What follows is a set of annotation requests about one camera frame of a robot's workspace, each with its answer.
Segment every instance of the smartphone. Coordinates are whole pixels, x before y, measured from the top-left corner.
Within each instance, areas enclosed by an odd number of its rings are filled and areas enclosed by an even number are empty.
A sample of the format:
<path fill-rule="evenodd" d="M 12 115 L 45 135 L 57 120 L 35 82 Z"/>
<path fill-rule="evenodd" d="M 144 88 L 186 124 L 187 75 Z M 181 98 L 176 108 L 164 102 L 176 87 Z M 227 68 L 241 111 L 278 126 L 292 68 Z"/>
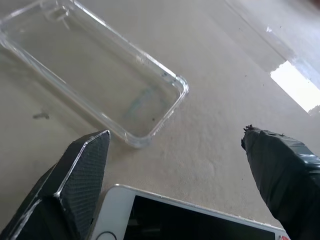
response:
<path fill-rule="evenodd" d="M 283 229 L 129 186 L 105 195 L 91 240 L 288 240 Z"/>

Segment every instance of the black phone screen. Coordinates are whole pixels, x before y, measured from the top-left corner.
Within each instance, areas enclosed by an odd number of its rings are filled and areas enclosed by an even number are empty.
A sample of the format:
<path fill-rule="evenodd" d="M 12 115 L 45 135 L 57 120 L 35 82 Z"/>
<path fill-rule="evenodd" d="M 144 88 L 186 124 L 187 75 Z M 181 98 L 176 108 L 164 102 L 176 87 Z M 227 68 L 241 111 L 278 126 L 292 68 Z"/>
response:
<path fill-rule="evenodd" d="M 270 231 L 135 196 L 125 240 L 275 240 Z"/>

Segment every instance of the black tape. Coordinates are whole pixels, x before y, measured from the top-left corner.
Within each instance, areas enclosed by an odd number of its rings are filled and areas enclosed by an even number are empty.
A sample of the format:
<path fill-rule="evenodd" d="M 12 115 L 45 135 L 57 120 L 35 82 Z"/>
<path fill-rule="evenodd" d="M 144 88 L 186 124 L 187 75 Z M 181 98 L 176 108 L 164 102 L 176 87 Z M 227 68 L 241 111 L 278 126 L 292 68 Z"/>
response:
<path fill-rule="evenodd" d="M 320 239 L 320 159 L 302 142 L 247 126 L 241 146 L 260 195 L 292 240 Z"/>

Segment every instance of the transparent plastic case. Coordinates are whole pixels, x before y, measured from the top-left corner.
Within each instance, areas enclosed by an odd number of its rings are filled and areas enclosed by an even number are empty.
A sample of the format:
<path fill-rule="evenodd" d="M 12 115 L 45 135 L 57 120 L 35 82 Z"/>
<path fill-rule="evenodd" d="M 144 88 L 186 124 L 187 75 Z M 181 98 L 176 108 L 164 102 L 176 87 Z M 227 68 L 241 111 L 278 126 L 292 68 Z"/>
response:
<path fill-rule="evenodd" d="M 63 99 L 131 146 L 148 145 L 189 92 L 186 80 L 80 3 L 41 0 L 0 20 L 0 43 Z"/>

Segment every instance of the phone bezel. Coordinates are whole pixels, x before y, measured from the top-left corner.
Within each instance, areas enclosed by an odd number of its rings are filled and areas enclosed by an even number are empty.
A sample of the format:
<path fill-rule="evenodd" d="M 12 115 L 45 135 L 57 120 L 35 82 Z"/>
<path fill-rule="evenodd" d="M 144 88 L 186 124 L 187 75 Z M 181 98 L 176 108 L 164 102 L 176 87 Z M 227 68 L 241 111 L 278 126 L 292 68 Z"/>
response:
<path fill-rule="evenodd" d="M 116 236 L 117 240 L 122 240 L 126 233 L 126 228 L 135 196 L 140 196 L 216 218 L 273 232 L 275 234 L 275 240 L 280 240 L 281 237 L 289 238 L 286 232 L 281 228 L 249 220 L 240 216 L 234 216 L 216 210 L 206 209 L 195 204 L 171 199 L 169 197 L 139 190 L 130 186 L 116 184 L 107 191 L 104 197 L 90 239 L 96 240 L 101 233 L 111 232 Z"/>

